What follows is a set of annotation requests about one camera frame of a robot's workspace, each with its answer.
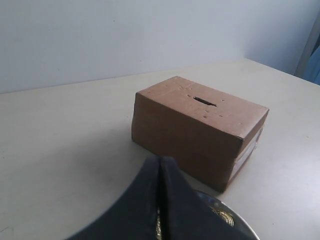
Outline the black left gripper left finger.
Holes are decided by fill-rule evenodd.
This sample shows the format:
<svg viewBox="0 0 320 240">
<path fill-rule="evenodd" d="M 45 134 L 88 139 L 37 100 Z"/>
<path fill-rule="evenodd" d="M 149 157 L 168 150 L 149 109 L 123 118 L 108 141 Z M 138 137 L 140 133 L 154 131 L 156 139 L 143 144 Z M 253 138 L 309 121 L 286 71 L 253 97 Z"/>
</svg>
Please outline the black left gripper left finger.
<svg viewBox="0 0 320 240">
<path fill-rule="evenodd" d="M 156 240 L 160 158 L 147 157 L 120 198 L 69 240 Z"/>
</svg>

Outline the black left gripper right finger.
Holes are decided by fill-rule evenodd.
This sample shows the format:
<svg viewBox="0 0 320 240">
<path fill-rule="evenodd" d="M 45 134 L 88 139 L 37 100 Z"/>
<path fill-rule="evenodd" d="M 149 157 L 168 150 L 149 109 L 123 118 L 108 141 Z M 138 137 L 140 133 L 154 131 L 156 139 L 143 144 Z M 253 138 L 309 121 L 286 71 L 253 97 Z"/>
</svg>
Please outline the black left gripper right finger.
<svg viewBox="0 0 320 240">
<path fill-rule="evenodd" d="M 254 239 L 214 213 L 167 156 L 159 159 L 159 218 L 164 240 Z"/>
</svg>

